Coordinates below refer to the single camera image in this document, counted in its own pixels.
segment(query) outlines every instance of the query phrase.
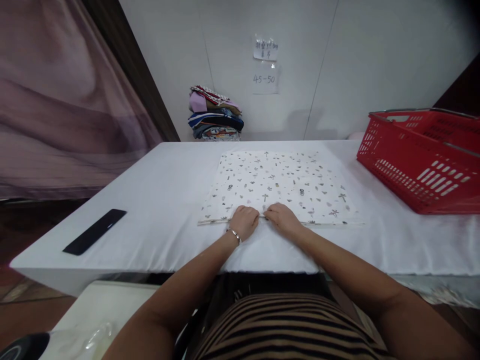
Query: pink curtain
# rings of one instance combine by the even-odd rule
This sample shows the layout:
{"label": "pink curtain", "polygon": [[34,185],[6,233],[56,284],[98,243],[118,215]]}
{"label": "pink curtain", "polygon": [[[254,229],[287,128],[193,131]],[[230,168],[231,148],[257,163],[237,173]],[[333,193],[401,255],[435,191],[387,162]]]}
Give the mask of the pink curtain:
{"label": "pink curtain", "polygon": [[93,196],[162,139],[80,0],[0,2],[0,199]]}

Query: hand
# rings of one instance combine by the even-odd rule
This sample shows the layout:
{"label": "hand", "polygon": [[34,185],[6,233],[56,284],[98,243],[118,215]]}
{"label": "hand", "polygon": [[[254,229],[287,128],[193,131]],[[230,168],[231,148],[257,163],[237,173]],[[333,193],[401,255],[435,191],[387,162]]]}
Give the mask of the hand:
{"label": "hand", "polygon": [[235,230],[244,242],[252,235],[259,224],[260,213],[253,207],[240,205],[230,220],[230,229]]}
{"label": "hand", "polygon": [[271,221],[280,234],[290,241],[294,241],[295,237],[305,229],[293,211],[279,202],[271,205],[263,215]]}

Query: stack of folded clothes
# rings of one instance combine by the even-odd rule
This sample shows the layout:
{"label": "stack of folded clothes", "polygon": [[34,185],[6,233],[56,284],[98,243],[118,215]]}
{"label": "stack of folded clothes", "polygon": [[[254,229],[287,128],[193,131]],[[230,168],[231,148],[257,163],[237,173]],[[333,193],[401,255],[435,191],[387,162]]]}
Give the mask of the stack of folded clothes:
{"label": "stack of folded clothes", "polygon": [[195,139],[239,141],[244,127],[240,107],[205,86],[192,86],[188,125]]}

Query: red plastic basket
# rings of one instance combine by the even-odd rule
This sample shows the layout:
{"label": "red plastic basket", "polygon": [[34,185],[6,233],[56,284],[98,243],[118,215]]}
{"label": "red plastic basket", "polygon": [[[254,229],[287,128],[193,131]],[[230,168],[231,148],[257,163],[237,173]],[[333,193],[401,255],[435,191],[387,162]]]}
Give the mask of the red plastic basket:
{"label": "red plastic basket", "polygon": [[419,214],[480,214],[480,121],[443,109],[371,112],[356,155]]}

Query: striped clothing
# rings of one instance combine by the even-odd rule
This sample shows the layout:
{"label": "striped clothing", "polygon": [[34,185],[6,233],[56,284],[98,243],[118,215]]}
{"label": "striped clothing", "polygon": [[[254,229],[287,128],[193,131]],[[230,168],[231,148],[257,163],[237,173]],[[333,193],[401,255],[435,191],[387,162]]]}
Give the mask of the striped clothing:
{"label": "striped clothing", "polygon": [[392,359],[340,307],[312,294],[244,297],[211,328],[194,359]]}

